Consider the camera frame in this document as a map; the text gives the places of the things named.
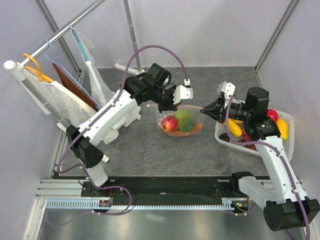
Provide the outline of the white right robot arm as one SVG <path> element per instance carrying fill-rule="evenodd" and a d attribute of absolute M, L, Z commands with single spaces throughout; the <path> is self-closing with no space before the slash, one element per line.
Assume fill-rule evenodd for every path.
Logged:
<path fill-rule="evenodd" d="M 250 143 L 255 145 L 266 166 L 273 190 L 268 190 L 249 172 L 233 174 L 235 181 L 229 191 L 235 197 L 246 194 L 263 210 L 266 224 L 272 231 L 305 228 L 310 238 L 310 223 L 320 211 L 317 199 L 310 199 L 299 183 L 286 156 L 281 132 L 268 113 L 269 92 L 261 87 L 251 87 L 245 102 L 234 102 L 235 86 L 223 82 L 220 95 L 213 103 L 201 109 L 218 123 L 229 119 L 240 120 Z"/>

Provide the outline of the orange carrot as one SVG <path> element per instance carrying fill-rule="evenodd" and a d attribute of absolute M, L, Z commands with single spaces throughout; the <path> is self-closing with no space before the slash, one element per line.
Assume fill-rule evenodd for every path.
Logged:
<path fill-rule="evenodd" d="M 197 134 L 199 133 L 203 128 L 203 124 L 202 123 L 197 123 L 194 127 L 193 130 L 189 131 L 189 132 L 182 132 L 180 130 L 176 130 L 176 131 L 165 131 L 162 130 L 162 132 L 165 135 L 171 136 L 171 137 L 187 137 L 193 134 Z"/>

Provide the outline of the green-yellow mango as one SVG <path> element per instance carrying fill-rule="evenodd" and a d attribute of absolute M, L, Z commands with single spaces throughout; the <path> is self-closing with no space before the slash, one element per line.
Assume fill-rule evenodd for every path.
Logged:
<path fill-rule="evenodd" d="M 178 129 L 183 132 L 183 133 L 187 133 L 192 131 L 196 126 L 196 122 L 193 118 L 181 118 L 178 121 Z"/>

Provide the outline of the clear pink-dotted zip bag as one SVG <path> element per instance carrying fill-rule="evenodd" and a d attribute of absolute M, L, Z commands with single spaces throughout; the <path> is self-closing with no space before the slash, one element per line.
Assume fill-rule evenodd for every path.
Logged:
<path fill-rule="evenodd" d="M 200 106 L 182 104 L 177 111 L 159 112 L 156 103 L 146 105 L 154 110 L 157 128 L 170 137 L 187 137 L 198 134 L 203 129 L 205 115 L 201 113 Z"/>

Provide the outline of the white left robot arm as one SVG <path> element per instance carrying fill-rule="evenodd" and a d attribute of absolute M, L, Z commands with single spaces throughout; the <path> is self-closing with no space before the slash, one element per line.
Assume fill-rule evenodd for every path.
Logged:
<path fill-rule="evenodd" d="M 110 191 L 108 176 L 102 165 L 104 153 L 97 148 L 98 143 L 123 117 L 140 106 L 152 101 L 161 111 L 175 111 L 176 86 L 170 82 L 171 73 L 152 64 L 147 72 L 126 78 L 116 95 L 95 115 L 79 127 L 70 125 L 66 129 L 69 147 L 82 162 L 87 176 L 92 181 L 92 191 L 99 197 Z"/>

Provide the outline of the green cabbage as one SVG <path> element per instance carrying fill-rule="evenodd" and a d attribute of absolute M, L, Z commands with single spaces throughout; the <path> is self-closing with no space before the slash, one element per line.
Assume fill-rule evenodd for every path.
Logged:
<path fill-rule="evenodd" d="M 179 121 L 184 117 L 190 117 L 191 113 L 187 108 L 179 108 L 173 115 Z"/>

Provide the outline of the red apple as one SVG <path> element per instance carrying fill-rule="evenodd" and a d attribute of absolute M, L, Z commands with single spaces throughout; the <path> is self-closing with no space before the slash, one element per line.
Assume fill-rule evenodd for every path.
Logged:
<path fill-rule="evenodd" d="M 173 115 L 169 115 L 161 121 L 161 126 L 166 132 L 174 132 L 178 127 L 178 120 Z"/>

